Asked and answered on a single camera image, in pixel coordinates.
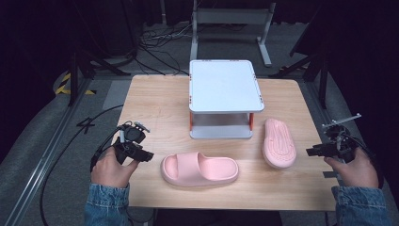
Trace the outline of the white two-tier shoe rack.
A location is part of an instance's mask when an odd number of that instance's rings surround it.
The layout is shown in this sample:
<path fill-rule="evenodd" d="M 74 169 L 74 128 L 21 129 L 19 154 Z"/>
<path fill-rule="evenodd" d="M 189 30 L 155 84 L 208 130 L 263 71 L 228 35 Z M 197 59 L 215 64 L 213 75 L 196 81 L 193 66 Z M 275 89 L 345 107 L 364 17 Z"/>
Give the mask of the white two-tier shoe rack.
<path fill-rule="evenodd" d="M 248 60 L 192 60 L 189 65 L 190 136 L 250 138 L 263 96 Z"/>

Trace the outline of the person's right hand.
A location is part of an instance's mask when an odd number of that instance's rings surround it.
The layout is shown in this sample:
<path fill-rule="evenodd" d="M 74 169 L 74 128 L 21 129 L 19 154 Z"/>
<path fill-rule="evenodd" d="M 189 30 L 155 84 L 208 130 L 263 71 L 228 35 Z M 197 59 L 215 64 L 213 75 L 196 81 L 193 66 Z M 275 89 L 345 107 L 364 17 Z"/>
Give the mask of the person's right hand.
<path fill-rule="evenodd" d="M 361 148 L 355 150 L 355 158 L 349 163 L 339 162 L 332 157 L 325 157 L 324 161 L 341 175 L 345 186 L 379 187 L 375 167 Z"/>

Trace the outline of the person's left hand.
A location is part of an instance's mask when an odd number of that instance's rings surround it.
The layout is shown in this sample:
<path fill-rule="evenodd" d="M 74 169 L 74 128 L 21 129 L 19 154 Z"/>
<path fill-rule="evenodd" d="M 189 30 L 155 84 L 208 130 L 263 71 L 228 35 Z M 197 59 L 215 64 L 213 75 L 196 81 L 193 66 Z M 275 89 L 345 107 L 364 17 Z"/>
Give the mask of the person's left hand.
<path fill-rule="evenodd" d="M 115 149 L 110 147 L 93 167 L 90 179 L 93 184 L 125 188 L 137 167 L 138 162 L 135 160 L 132 160 L 126 166 L 121 165 L 117 161 Z"/>

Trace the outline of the grey metal stand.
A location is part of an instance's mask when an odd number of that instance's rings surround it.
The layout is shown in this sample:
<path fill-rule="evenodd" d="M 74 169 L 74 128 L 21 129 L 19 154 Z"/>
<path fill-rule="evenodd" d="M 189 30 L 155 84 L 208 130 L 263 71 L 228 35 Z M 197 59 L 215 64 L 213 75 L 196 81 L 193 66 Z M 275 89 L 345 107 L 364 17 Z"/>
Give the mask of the grey metal stand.
<path fill-rule="evenodd" d="M 258 48 L 260 50 L 264 66 L 271 67 L 272 62 L 265 41 L 274 16 L 275 7 L 276 3 L 272 2 L 268 8 L 262 9 L 200 8 L 198 0 L 193 0 L 190 59 L 195 60 L 198 56 L 199 24 L 258 24 L 263 26 L 262 35 L 256 39 Z"/>

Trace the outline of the pink slipper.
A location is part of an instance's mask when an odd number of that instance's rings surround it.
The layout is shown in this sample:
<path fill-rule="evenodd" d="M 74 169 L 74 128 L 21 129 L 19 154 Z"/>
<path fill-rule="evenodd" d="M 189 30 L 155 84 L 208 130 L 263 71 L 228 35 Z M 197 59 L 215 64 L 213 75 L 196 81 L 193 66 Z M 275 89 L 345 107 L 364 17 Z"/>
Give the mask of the pink slipper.
<path fill-rule="evenodd" d="M 265 121 L 263 157 L 275 169 L 290 168 L 296 159 L 296 148 L 288 126 L 276 119 Z"/>
<path fill-rule="evenodd" d="M 161 163 L 163 178 L 175 186 L 216 186 L 234 182 L 238 164 L 228 157 L 207 157 L 202 153 L 177 153 Z"/>

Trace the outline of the yellow black floor tape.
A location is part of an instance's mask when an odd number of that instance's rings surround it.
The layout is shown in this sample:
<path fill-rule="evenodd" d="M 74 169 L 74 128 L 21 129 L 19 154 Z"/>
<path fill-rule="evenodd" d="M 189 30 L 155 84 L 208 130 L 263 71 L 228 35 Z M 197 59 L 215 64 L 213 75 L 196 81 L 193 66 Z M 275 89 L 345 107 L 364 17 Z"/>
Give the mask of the yellow black floor tape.
<path fill-rule="evenodd" d="M 55 94 L 71 94 L 72 91 L 70 89 L 66 89 L 66 85 L 68 84 L 68 82 L 71 80 L 71 74 L 70 73 L 66 73 L 62 80 L 61 83 L 59 84 L 59 86 L 57 87 Z M 87 89 L 85 91 L 86 95 L 95 95 L 97 93 L 96 90 L 94 89 Z"/>

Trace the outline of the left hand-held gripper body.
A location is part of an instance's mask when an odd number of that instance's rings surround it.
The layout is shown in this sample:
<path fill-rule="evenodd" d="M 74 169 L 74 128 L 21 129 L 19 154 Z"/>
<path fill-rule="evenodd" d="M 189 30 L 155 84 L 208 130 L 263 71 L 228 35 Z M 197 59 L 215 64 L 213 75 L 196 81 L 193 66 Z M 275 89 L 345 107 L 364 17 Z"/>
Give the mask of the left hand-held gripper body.
<path fill-rule="evenodd" d="M 146 137 L 145 131 L 148 129 L 139 122 L 131 123 L 127 121 L 118 127 L 120 135 L 114 142 L 113 147 L 116 150 L 117 161 L 122 164 L 127 157 L 134 159 L 134 153 L 143 150 L 140 143 Z"/>

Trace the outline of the black metal stand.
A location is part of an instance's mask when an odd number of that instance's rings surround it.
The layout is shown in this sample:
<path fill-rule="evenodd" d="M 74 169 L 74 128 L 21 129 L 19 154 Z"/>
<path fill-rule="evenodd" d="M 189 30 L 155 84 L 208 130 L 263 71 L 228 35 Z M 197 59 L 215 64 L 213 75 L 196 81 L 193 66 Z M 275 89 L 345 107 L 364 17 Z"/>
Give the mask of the black metal stand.
<path fill-rule="evenodd" d="M 98 56 L 90 53 L 87 50 L 76 48 L 71 55 L 70 61 L 70 74 L 71 74 L 71 97 L 69 106 L 73 106 L 73 104 L 77 101 L 79 97 L 79 82 L 78 82 L 78 72 L 81 72 L 83 77 L 86 79 L 93 79 L 96 72 L 94 70 L 94 66 L 91 64 L 91 61 L 96 62 L 101 68 L 105 68 L 106 70 L 112 72 L 115 75 L 126 75 L 126 73 L 116 66 L 108 63 L 104 59 L 101 59 Z"/>
<path fill-rule="evenodd" d="M 328 57 L 329 57 L 330 37 L 326 36 L 321 39 L 321 43 L 316 48 L 314 54 L 305 56 L 296 63 L 286 68 L 281 68 L 277 73 L 270 75 L 270 78 L 282 78 L 289 73 L 298 70 L 300 67 L 308 65 L 302 78 L 305 82 L 312 82 L 317 75 L 319 78 L 318 100 L 323 109 L 327 108 L 327 75 L 328 75 Z"/>

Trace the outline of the metal floor rail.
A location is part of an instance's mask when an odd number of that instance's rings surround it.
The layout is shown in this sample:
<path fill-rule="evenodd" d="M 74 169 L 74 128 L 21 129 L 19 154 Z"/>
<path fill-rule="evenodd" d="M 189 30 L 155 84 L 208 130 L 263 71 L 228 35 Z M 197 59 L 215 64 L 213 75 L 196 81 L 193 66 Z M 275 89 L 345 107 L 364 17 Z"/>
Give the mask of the metal floor rail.
<path fill-rule="evenodd" d="M 34 200 L 47 170 L 56 156 L 61 139 L 76 112 L 91 79 L 83 79 L 77 98 L 56 98 L 23 130 L 16 144 L 0 166 L 0 226 L 19 226 Z"/>

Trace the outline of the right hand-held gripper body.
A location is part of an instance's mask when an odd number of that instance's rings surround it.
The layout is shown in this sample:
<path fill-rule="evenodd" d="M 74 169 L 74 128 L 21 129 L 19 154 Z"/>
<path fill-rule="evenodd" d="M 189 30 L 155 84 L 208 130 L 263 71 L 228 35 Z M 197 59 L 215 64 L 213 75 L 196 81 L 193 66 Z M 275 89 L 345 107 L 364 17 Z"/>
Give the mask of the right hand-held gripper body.
<path fill-rule="evenodd" d="M 354 149 L 357 145 L 352 140 L 350 131 L 343 124 L 360 117 L 360 113 L 357 113 L 349 118 L 332 120 L 331 123 L 323 124 L 324 134 L 329 138 L 330 142 L 323 145 L 321 155 L 338 157 L 344 163 L 352 161 L 354 159 Z"/>

